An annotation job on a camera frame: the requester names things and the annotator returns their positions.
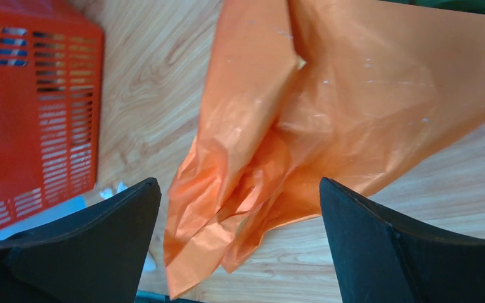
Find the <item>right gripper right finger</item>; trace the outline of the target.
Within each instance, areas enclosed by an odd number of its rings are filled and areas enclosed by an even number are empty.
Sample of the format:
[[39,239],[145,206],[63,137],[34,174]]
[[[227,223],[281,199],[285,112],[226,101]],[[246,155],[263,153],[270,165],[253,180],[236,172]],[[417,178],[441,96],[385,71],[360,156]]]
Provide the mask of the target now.
[[485,239],[441,229],[322,178],[344,302],[485,302]]

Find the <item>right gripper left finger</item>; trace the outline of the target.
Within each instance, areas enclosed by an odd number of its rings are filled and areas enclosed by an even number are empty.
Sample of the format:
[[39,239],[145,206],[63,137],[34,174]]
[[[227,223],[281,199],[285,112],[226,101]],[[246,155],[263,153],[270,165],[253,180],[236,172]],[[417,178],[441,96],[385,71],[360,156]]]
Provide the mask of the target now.
[[0,240],[0,302],[133,302],[161,197],[149,177]]

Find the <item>orange wrapping paper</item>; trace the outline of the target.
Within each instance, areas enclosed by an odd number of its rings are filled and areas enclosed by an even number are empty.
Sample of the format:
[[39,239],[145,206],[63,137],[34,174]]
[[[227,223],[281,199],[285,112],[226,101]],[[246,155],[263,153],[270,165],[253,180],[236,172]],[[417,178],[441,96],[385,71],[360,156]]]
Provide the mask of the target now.
[[168,190],[175,299],[329,177],[372,195],[485,123],[485,1],[224,1],[198,132]]

